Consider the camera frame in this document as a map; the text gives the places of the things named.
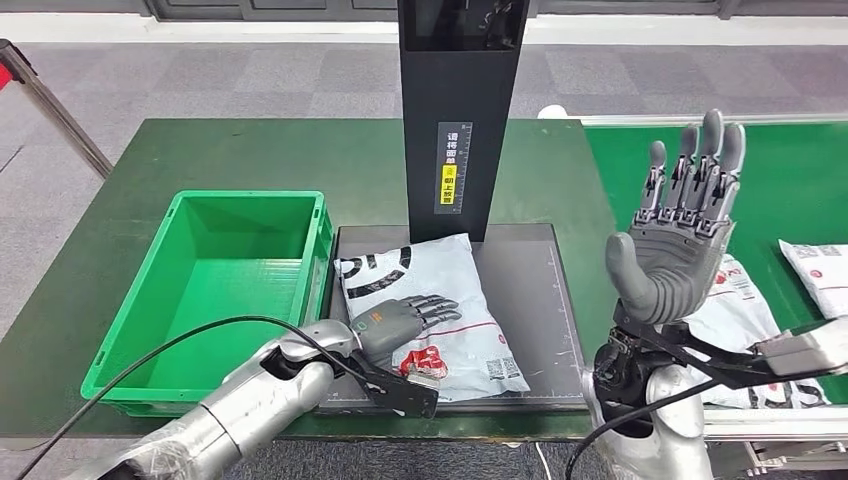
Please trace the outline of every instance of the plastic mailer bag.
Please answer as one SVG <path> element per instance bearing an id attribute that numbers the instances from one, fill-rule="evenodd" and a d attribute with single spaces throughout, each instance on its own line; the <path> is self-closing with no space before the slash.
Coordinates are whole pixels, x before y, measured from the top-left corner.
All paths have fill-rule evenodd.
<path id="1" fill-rule="evenodd" d="M 507 339 L 489 313 L 467 234 L 335 261 L 351 318 L 389 299 L 441 295 L 459 303 L 459 320 L 439 323 L 395 350 L 392 367 L 414 365 L 439 379 L 439 401 L 530 390 Z"/>
<path id="2" fill-rule="evenodd" d="M 749 353 L 748 347 L 754 343 L 780 334 L 766 299 L 730 254 L 722 258 L 704 305 L 686 317 L 686 322 L 695 337 L 738 353 Z M 700 370 L 692 366 L 688 370 L 697 383 L 708 380 Z M 720 385 L 702 393 L 701 400 L 735 408 L 809 408 L 829 403 L 814 379 L 738 390 Z"/>
<path id="3" fill-rule="evenodd" d="M 848 245 L 778 243 L 822 315 L 828 320 L 848 316 Z"/>

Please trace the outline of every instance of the metal pole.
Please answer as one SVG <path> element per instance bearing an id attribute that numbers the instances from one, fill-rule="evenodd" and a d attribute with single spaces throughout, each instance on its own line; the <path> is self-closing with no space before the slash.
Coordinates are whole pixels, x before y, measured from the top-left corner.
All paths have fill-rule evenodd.
<path id="1" fill-rule="evenodd" d="M 112 164 L 97 148 L 91 137 L 80 127 L 53 92 L 41 83 L 38 74 L 30 66 L 21 52 L 12 42 L 0 39 L 0 62 L 12 74 L 15 81 L 24 87 L 24 91 L 41 109 L 42 113 L 59 129 L 72 147 L 82 156 L 88 165 L 104 180 L 112 173 Z"/>

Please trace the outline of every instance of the robotic finger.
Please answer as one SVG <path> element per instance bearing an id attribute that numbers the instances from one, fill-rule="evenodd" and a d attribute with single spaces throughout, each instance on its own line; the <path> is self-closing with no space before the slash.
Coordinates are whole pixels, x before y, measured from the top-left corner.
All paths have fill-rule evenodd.
<path id="1" fill-rule="evenodd" d="M 642 187 L 642 202 L 634 219 L 636 223 L 648 223 L 657 218 L 665 185 L 665 160 L 665 144 L 660 141 L 651 144 L 651 168 Z"/>
<path id="2" fill-rule="evenodd" d="M 685 189 L 681 192 L 681 212 L 678 223 L 687 227 L 695 227 L 698 222 L 698 212 L 702 209 L 706 195 L 706 183 L 712 170 L 718 165 L 717 156 L 721 152 L 724 137 L 724 119 L 718 110 L 710 110 L 704 115 L 698 145 L 698 160 L 686 172 Z"/>
<path id="3" fill-rule="evenodd" d="M 698 149 L 698 127 L 688 125 L 683 129 L 680 138 L 680 154 L 671 172 L 671 183 L 665 206 L 659 214 L 659 221 L 670 223 L 676 221 L 686 200 L 684 193 L 688 191 L 689 182 L 695 175 L 695 152 Z"/>
<path id="4" fill-rule="evenodd" d="M 411 297 L 402 298 L 398 301 L 412 307 L 415 304 L 426 302 L 427 299 L 432 297 L 438 297 L 438 295 L 413 295 Z"/>
<path id="5" fill-rule="evenodd" d="M 433 312 L 443 310 L 455 310 L 459 308 L 459 304 L 453 300 L 449 300 L 440 295 L 428 295 L 426 297 L 409 297 L 402 301 L 406 301 L 410 307 L 414 308 L 421 317 L 430 316 Z"/>
<path id="6" fill-rule="evenodd" d="M 424 321 L 424 329 L 431 328 L 448 320 L 459 320 L 462 315 L 456 311 L 459 304 L 453 300 L 439 297 L 416 307 Z"/>
<path id="7" fill-rule="evenodd" d="M 721 162 L 711 170 L 705 189 L 703 211 L 696 233 L 712 237 L 716 229 L 730 221 L 730 210 L 739 191 L 739 174 L 745 160 L 745 128 L 731 124 L 724 131 Z"/>

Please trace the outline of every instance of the black stand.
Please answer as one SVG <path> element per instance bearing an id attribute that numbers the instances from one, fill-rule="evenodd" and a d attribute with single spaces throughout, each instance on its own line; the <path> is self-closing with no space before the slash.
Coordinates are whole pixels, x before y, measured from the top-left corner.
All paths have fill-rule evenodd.
<path id="1" fill-rule="evenodd" d="M 483 241 L 529 0 L 398 0 L 409 233 Z"/>

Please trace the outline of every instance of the green crate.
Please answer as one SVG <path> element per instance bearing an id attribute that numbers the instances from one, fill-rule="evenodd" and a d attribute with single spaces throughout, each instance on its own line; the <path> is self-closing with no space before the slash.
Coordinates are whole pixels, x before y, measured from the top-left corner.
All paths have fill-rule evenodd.
<path id="1" fill-rule="evenodd" d="M 318 319 L 333 228 L 320 192 L 184 191 L 174 198 L 81 393 L 192 328 L 237 315 Z M 239 323 L 175 345 L 103 398 L 132 416 L 178 416 L 283 329 Z"/>

